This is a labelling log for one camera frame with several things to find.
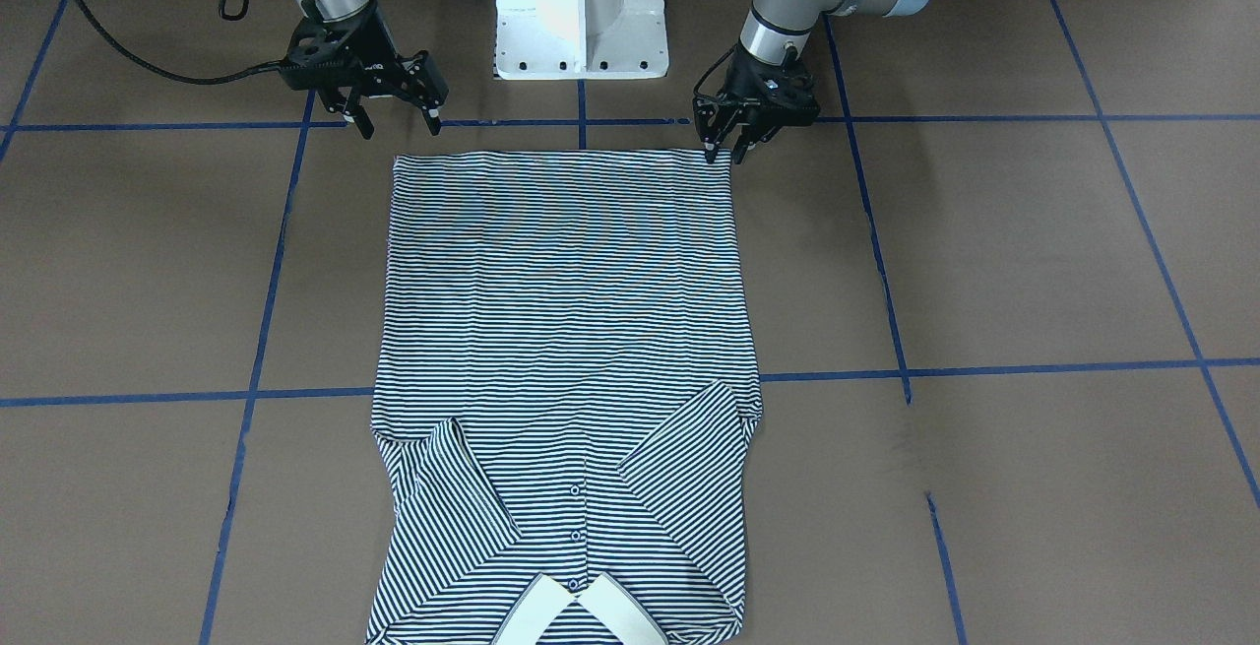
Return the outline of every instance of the striped shirt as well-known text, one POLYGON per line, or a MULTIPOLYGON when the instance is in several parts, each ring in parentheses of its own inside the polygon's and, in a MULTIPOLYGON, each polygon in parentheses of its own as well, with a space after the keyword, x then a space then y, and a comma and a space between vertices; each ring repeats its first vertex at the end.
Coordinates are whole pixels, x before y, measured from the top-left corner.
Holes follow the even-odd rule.
MULTIPOLYGON (((719 161, 396 160, 372 430, 397 519, 368 642, 499 642, 542 577, 617 585, 662 642, 740 631, 761 394, 719 161)), ((537 641, 619 640, 575 602, 537 641)))

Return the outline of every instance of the white plastic bracket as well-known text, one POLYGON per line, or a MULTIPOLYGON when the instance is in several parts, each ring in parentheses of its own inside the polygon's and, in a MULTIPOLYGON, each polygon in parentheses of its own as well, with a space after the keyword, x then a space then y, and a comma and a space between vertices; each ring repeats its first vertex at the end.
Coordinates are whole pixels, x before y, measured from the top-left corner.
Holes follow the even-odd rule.
POLYGON ((495 0, 504 79, 656 79, 669 71, 664 0, 495 0))

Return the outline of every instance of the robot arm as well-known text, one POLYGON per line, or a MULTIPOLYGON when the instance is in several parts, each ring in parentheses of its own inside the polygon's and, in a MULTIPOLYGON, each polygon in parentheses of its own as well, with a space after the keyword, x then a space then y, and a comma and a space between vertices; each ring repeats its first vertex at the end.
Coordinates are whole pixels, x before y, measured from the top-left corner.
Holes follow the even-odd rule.
POLYGON ((722 141, 742 128, 732 159, 737 164, 757 142, 788 125, 810 125, 819 115, 814 78, 800 60, 819 14, 907 16, 927 0, 752 0, 740 42, 696 84, 692 107, 706 156, 716 160, 722 141), (699 88, 730 58, 714 97, 699 88))
POLYGON ((430 132, 441 128, 446 83, 427 52, 403 58, 377 0, 297 0, 302 20, 280 62, 294 89, 315 89, 329 112, 339 112, 372 137, 364 97, 397 97, 421 111, 430 132))

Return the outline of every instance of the shirt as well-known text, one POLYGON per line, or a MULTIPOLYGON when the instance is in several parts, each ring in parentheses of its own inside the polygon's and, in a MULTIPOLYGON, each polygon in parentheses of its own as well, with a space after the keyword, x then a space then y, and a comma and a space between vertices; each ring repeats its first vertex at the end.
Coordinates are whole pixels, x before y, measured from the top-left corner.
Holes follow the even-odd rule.
POLYGON ((740 631, 761 397, 718 164, 397 157, 372 408, 396 524, 368 642, 513 645, 534 617, 539 642, 614 645, 601 597, 636 608, 622 635, 650 626, 622 645, 740 631))

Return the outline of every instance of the striped fabric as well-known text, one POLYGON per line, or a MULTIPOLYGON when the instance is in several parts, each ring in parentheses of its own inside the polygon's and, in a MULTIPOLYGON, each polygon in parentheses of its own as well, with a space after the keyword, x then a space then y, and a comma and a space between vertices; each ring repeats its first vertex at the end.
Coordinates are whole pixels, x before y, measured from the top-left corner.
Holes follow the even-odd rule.
POLYGON ((740 631, 761 397, 719 161, 397 159, 368 642, 486 645, 539 578, 575 595, 539 642, 617 644, 580 602, 609 585, 670 644, 740 631))

